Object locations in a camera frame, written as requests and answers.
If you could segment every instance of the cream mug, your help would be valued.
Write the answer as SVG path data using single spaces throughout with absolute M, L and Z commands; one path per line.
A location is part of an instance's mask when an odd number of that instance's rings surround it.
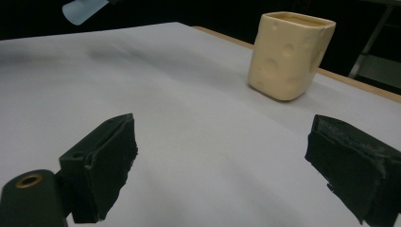
M 262 15 L 248 82 L 278 100 L 300 96 L 312 83 L 336 23 L 293 12 Z

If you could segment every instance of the cheese-textured mug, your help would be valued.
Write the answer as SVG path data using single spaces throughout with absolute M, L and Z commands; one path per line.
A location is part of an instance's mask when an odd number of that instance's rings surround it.
M 293 12 L 262 15 L 248 82 L 278 100 L 300 96 L 313 81 L 336 23 Z

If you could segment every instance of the ceramic mug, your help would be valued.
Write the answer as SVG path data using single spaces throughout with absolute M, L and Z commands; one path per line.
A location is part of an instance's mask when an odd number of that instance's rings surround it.
M 278 100 L 300 96 L 312 83 L 336 23 L 293 12 L 262 15 L 248 82 Z

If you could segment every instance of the black background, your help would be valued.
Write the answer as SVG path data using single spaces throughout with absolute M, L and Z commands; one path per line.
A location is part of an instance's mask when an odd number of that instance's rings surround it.
M 124 0 L 108 4 L 81 26 L 74 26 L 61 12 L 68 2 L 0 0 L 0 40 L 180 22 L 253 44 L 261 14 L 294 11 L 337 23 L 321 68 L 346 76 L 385 10 L 384 5 L 357 0 Z M 394 16 L 399 12 L 396 9 L 392 21 L 401 21 Z M 401 61 L 400 51 L 391 43 L 400 40 L 399 30 L 390 27 L 382 33 L 372 50 Z

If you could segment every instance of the white object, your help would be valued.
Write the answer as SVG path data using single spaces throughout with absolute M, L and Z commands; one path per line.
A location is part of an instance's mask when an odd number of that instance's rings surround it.
M 263 94 L 292 100 L 310 86 L 336 23 L 293 12 L 262 15 L 249 83 Z
M 60 170 L 100 123 L 133 113 L 139 154 L 96 227 L 359 227 L 305 160 L 314 115 L 401 149 L 399 103 L 319 74 L 304 96 L 271 100 L 248 86 L 251 49 L 177 23 L 0 50 L 0 186 Z
M 75 0 L 62 6 L 62 13 L 69 22 L 79 26 L 108 3 L 107 0 Z

